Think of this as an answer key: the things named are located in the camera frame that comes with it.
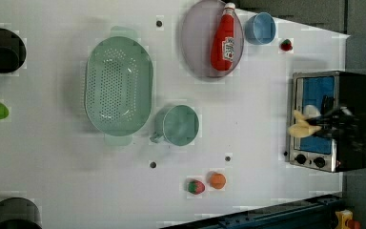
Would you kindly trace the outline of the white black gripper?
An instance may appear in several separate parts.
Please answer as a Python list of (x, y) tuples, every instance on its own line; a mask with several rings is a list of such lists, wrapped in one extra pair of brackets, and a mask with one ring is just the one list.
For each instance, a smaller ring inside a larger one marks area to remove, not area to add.
[(347, 107), (337, 107), (332, 96), (324, 95), (320, 115), (322, 118), (331, 117), (332, 125), (314, 124), (319, 127), (314, 136), (332, 138), (338, 144), (348, 143), (357, 149), (366, 148), (366, 114), (353, 114)]

